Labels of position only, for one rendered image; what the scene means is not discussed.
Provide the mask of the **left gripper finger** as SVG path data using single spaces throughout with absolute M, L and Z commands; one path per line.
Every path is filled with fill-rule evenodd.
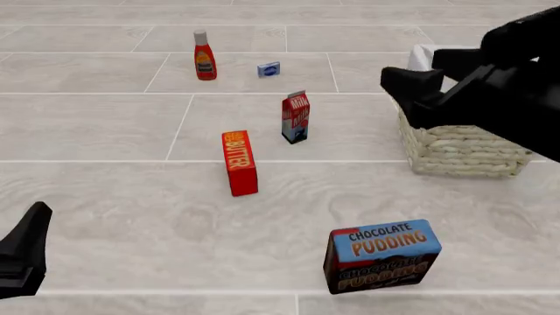
M 46 236 L 53 210 L 36 201 L 0 241 L 0 275 L 23 275 L 32 268 L 46 273 Z

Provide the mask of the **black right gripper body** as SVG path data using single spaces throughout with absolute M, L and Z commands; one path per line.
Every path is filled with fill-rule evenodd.
M 439 65 L 435 75 L 456 83 L 415 97 L 413 127 L 474 125 L 560 163 L 560 67 Z

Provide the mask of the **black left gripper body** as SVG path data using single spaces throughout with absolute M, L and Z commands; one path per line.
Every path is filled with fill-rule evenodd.
M 0 273 L 0 298 L 35 296 L 45 276 L 44 269 L 35 267 L 20 272 Z

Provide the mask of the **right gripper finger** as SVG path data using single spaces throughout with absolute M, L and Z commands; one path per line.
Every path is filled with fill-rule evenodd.
M 381 70 L 381 87 L 398 104 L 412 128 L 435 128 L 439 123 L 436 110 L 444 93 L 442 70 L 413 71 L 398 67 Z
M 437 49 L 431 62 L 431 78 L 445 76 L 461 82 L 487 81 L 493 72 L 492 62 L 481 49 Z

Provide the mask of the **white cloth basket liner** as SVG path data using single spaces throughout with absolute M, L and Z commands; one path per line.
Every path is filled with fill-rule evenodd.
M 472 49 L 466 46 L 415 45 L 409 56 L 407 70 L 430 71 L 433 54 L 437 49 Z M 491 95 L 507 97 L 522 96 L 524 98 L 540 98 L 554 88 L 542 77 L 541 69 L 535 57 L 519 45 L 482 44 L 480 48 L 492 62 L 493 72 L 482 82 L 467 78 L 452 86 L 444 94 L 445 99 L 484 98 Z

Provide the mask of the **pale woven basket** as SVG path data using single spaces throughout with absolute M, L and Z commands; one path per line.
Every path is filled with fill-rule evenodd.
M 424 175 L 512 178 L 533 151 L 474 125 L 454 119 L 407 117 L 396 99 L 398 128 L 411 170 Z

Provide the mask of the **red and blue milk carton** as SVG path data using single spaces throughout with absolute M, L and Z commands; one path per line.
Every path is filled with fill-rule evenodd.
M 289 94 L 282 101 L 282 136 L 290 144 L 307 139 L 310 109 L 304 90 Z

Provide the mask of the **small blue printed box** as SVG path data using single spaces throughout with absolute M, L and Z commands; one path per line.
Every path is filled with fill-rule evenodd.
M 259 78 L 279 75 L 281 73 L 281 63 L 278 61 L 270 62 L 267 64 L 258 65 L 256 69 Z

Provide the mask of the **blue chocolate pudding box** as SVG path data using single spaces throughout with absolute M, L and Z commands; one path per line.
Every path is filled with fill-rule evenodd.
M 323 263 L 328 290 L 338 295 L 419 284 L 441 250 L 427 220 L 332 230 Z

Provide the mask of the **red butter box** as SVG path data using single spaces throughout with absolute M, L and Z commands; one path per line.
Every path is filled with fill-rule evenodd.
M 246 130 L 221 135 L 224 160 L 233 196 L 258 193 L 258 177 L 253 151 Z

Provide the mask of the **red ketchup bottle grey cap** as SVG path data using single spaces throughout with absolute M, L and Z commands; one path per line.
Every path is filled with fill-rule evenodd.
M 193 32 L 194 65 L 197 78 L 201 81 L 213 81 L 217 78 L 217 66 L 213 51 L 207 41 L 207 32 L 197 30 Z

